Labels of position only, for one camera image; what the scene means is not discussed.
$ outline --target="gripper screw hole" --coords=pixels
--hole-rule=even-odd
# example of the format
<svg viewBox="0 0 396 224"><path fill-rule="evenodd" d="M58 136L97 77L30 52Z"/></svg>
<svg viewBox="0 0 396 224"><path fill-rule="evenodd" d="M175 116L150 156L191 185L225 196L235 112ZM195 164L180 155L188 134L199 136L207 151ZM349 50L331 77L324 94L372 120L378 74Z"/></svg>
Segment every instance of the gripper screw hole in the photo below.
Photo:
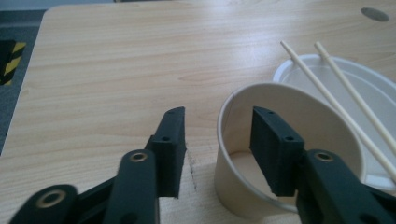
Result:
<svg viewBox="0 0 396 224"><path fill-rule="evenodd" d="M148 155L146 153L138 152L131 156L131 161L134 162L145 161L147 157Z"/></svg>
<svg viewBox="0 0 396 224"><path fill-rule="evenodd" d="M318 152L315 156L320 161L332 161L332 156L325 152Z"/></svg>

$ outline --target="light wood surface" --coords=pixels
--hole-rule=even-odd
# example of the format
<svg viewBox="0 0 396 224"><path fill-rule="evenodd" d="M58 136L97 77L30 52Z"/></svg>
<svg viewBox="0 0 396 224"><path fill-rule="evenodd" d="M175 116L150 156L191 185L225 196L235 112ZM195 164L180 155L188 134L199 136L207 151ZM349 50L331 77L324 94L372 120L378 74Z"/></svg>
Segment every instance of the light wood surface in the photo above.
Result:
<svg viewBox="0 0 396 224"><path fill-rule="evenodd" d="M361 8L386 12L372 21ZM270 80L289 58L323 43L334 56L396 80L393 0L167 1L56 7L42 22L0 158L0 222L54 184L82 192L144 147L163 113L186 106L188 152L178 200L162 223L250 223L213 186L216 123L227 96ZM298 222L297 216L267 221Z"/></svg>

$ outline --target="gray floor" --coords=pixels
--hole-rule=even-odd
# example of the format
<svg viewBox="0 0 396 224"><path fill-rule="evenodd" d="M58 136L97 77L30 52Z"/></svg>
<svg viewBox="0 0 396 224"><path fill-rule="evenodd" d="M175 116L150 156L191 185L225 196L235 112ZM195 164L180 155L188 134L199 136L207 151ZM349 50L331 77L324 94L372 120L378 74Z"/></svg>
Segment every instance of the gray floor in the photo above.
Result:
<svg viewBox="0 0 396 224"><path fill-rule="evenodd" d="M0 154L29 64L44 10L0 11L0 39L25 42L26 47L9 86L0 86Z"/></svg>

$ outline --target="paper cup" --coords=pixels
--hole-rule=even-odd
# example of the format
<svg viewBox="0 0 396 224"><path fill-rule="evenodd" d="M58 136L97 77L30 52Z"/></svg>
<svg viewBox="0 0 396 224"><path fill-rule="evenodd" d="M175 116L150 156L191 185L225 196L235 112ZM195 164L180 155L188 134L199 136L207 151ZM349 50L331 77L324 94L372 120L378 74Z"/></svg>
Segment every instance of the paper cup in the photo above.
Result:
<svg viewBox="0 0 396 224"><path fill-rule="evenodd" d="M339 115L293 87L258 83L235 91L219 113L219 154L215 188L222 204L240 217L260 219L295 213L294 198L277 198L249 149L253 106L276 112L305 141L305 149L320 148L340 156L361 180L364 157L357 136Z"/></svg>

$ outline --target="wood grain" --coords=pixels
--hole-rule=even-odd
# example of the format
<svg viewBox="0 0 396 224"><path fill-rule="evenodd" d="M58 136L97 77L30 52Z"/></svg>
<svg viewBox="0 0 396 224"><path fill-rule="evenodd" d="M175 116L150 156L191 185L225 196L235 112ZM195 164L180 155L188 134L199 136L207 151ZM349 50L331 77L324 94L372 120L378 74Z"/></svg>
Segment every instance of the wood grain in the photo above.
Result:
<svg viewBox="0 0 396 224"><path fill-rule="evenodd" d="M372 21L361 8L386 12ZM144 147L163 113L186 106L188 153L178 200L161 199L162 223L261 223L229 213L213 187L216 122L227 96L269 81L289 56L322 42L333 55L396 80L391 0L166 1L51 9L35 43L0 158L0 222L36 191L79 192ZM267 222L298 222L295 215Z"/></svg>

